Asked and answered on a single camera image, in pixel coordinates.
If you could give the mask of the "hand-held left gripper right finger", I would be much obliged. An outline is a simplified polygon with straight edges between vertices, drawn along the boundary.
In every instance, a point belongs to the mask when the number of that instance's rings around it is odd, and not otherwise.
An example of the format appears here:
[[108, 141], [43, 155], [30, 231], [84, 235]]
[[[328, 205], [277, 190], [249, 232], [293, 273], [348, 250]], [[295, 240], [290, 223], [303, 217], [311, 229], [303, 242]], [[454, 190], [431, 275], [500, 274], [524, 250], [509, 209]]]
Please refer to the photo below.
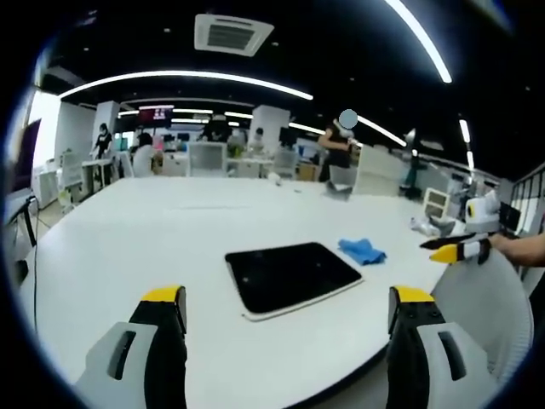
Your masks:
[[389, 291], [388, 408], [482, 408], [496, 392], [486, 352], [427, 292]]

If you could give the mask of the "person's right hand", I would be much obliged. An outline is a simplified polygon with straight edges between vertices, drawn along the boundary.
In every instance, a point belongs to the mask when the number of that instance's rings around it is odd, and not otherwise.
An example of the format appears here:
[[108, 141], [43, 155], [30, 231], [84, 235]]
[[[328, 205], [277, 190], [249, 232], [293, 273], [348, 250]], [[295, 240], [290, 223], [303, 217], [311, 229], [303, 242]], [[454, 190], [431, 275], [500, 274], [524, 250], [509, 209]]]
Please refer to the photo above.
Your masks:
[[500, 234], [489, 237], [490, 245], [500, 251], [510, 262], [530, 266], [534, 262], [533, 238], [508, 239]]

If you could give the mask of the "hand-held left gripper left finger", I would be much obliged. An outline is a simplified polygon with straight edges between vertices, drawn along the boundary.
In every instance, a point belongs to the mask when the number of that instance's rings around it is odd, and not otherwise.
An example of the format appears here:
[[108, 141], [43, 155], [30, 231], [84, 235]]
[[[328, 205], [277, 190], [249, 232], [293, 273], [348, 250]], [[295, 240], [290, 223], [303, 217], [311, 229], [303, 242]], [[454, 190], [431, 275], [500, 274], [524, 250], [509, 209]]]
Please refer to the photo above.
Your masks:
[[186, 288], [155, 289], [89, 350], [75, 388], [90, 408], [185, 408], [186, 360]]

